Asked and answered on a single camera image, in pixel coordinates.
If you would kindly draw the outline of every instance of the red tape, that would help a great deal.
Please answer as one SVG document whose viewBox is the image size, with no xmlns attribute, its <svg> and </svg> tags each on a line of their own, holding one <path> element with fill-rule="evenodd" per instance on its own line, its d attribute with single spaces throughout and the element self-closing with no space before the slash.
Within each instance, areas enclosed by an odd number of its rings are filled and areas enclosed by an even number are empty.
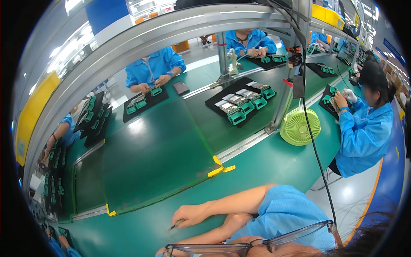
<svg viewBox="0 0 411 257">
<path fill-rule="evenodd" d="M 285 83 L 285 84 L 287 84 L 289 87 L 293 87 L 293 84 L 291 84 L 290 82 L 288 82 L 286 79 L 283 79 L 283 82 Z"/>
</svg>

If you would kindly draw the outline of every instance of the black pants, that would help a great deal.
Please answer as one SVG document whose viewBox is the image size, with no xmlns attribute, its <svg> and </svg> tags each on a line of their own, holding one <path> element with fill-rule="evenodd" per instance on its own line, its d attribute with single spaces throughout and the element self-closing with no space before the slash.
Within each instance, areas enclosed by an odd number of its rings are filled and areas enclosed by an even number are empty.
<svg viewBox="0 0 411 257">
<path fill-rule="evenodd" d="M 338 170 L 337 163 L 335 162 L 335 158 L 332 160 L 330 165 L 328 166 L 335 174 L 341 176 L 341 173 Z"/>
</svg>

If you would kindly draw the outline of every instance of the eyeglasses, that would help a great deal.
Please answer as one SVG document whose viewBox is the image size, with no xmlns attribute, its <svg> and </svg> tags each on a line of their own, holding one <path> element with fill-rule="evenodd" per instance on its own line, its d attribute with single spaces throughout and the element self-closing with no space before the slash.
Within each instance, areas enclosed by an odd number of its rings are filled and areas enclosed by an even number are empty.
<svg viewBox="0 0 411 257">
<path fill-rule="evenodd" d="M 256 239 L 250 243 L 236 244 L 168 244 L 162 257 L 171 257 L 173 250 L 179 250 L 190 254 L 226 254 L 228 257 L 245 257 L 248 251 L 256 245 L 266 245 L 268 251 L 272 252 L 272 248 L 276 245 L 281 245 L 291 241 L 298 240 L 302 237 L 311 235 L 323 227 L 327 226 L 328 232 L 334 236 L 337 247 L 343 246 L 337 228 L 332 220 L 325 220 L 312 224 L 310 226 L 289 232 L 271 239 Z"/>
</svg>

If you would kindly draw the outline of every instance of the green fan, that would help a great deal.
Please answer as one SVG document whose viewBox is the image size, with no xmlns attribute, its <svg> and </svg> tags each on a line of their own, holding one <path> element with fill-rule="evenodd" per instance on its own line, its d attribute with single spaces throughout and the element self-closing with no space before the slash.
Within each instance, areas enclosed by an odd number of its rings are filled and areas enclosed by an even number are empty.
<svg viewBox="0 0 411 257">
<path fill-rule="evenodd" d="M 311 109 L 307 109 L 307 116 L 312 135 L 316 138 L 321 131 L 320 120 L 317 114 Z M 305 146 L 311 142 L 304 109 L 294 109 L 284 118 L 280 135 L 287 143 L 293 146 Z"/>
</svg>

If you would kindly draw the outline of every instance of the blue wristband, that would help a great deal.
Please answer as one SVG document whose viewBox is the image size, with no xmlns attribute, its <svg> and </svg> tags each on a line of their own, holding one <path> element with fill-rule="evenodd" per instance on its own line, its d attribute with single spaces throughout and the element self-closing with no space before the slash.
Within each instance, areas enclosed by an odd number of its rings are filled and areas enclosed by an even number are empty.
<svg viewBox="0 0 411 257">
<path fill-rule="evenodd" d="M 348 108 L 347 106 L 342 107 L 339 111 L 342 111 L 342 110 L 347 110 L 347 111 L 351 112 L 350 108 Z"/>
</svg>

